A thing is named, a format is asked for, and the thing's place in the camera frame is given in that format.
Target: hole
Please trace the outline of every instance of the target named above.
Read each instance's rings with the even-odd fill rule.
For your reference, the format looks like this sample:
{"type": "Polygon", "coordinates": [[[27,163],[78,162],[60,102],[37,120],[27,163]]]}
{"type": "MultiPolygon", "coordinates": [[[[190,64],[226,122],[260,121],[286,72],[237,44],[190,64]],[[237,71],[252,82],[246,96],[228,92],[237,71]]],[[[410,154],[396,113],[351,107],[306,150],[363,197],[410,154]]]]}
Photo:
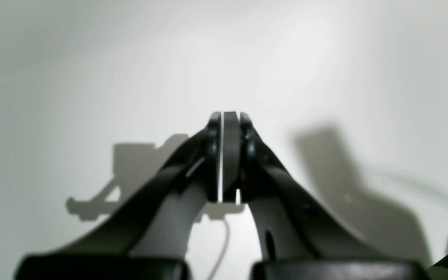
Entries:
{"type": "Polygon", "coordinates": [[[240,191],[240,189],[236,189],[235,203],[236,205],[240,205],[242,203],[242,191],[240,191]]]}
{"type": "Polygon", "coordinates": [[[317,210],[307,203],[302,206],[302,209],[304,210],[304,213],[309,217],[315,217],[318,214],[317,210]]]}
{"type": "Polygon", "coordinates": [[[272,234],[270,231],[265,233],[265,244],[267,246],[267,253],[271,261],[276,259],[276,248],[274,247],[274,241],[272,240],[272,234]]]}
{"type": "Polygon", "coordinates": [[[119,202],[121,199],[121,189],[117,186],[115,187],[112,192],[105,198],[106,202],[119,202]]]}

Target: white wall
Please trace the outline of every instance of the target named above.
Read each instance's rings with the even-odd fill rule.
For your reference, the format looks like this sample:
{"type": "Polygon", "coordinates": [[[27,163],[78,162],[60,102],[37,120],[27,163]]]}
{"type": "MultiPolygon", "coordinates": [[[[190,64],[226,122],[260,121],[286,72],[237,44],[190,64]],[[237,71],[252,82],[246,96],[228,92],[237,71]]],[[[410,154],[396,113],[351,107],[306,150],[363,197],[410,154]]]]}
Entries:
{"type": "MultiPolygon", "coordinates": [[[[445,254],[448,1],[0,0],[0,279],[24,254],[106,218],[81,222],[65,202],[112,179],[114,145],[160,147],[216,110],[247,112],[293,177],[359,237],[416,257],[399,243],[402,221],[423,232],[422,262],[445,254]],[[322,137],[349,151],[346,163],[311,163],[323,154],[309,139],[333,151],[322,137]],[[352,167],[359,177],[345,191],[336,176],[352,167]],[[379,222],[393,234],[379,238],[379,222]]],[[[251,215],[225,222],[214,279],[245,279],[260,258],[251,215]]],[[[205,216],[194,227],[197,280],[217,260],[225,222],[205,216]]]]}

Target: black plastic part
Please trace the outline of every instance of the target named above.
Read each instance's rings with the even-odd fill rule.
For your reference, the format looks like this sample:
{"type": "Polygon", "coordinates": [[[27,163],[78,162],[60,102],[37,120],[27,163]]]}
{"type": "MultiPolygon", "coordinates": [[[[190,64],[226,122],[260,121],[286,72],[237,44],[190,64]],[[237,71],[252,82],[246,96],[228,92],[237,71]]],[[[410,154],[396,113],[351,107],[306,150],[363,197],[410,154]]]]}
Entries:
{"type": "MultiPolygon", "coordinates": [[[[414,262],[386,259],[354,238],[316,202],[265,145],[247,114],[214,113],[158,173],[90,234],[20,265],[18,280],[189,280],[184,262],[194,218],[217,201],[224,139],[224,201],[237,189],[256,223],[265,262],[254,280],[427,280],[414,262]]],[[[436,264],[448,268],[448,256],[436,264]]]]}
{"type": "Polygon", "coordinates": [[[428,280],[414,262],[385,259],[339,259],[323,261],[260,262],[252,280],[428,280]]]}
{"type": "Polygon", "coordinates": [[[29,257],[21,267],[17,280],[190,280],[188,265],[172,259],[51,255],[29,257]]]}
{"type": "Polygon", "coordinates": [[[247,114],[242,133],[240,189],[258,231],[263,259],[323,259],[382,255],[354,238],[288,174],[247,114]]]}
{"type": "Polygon", "coordinates": [[[174,271],[184,263],[195,217],[207,201],[217,200],[220,129],[221,114],[214,113],[206,128],[184,142],[105,223],[57,253],[27,257],[18,279],[42,279],[43,268],[53,278],[61,273],[91,279],[97,271],[103,271],[99,275],[114,275],[109,261],[135,275],[174,279],[174,271]],[[162,260],[154,263],[140,261],[140,257],[162,260]],[[181,264],[164,259],[179,259],[181,264]]]}

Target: white backdrop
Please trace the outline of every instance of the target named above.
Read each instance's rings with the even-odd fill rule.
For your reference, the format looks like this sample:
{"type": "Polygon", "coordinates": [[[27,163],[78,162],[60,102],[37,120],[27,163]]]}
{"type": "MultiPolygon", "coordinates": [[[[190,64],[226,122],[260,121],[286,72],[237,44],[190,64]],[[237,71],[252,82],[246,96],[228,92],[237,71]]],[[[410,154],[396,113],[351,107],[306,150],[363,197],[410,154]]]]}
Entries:
{"type": "MultiPolygon", "coordinates": [[[[425,265],[445,255],[447,0],[0,0],[0,279],[107,218],[66,201],[122,180],[122,147],[154,172],[167,139],[218,110],[247,112],[361,239],[425,265]]],[[[124,184],[149,176],[135,174],[124,184]]],[[[234,212],[194,225],[196,280],[226,239],[214,279],[260,259],[249,210],[234,212]]]]}

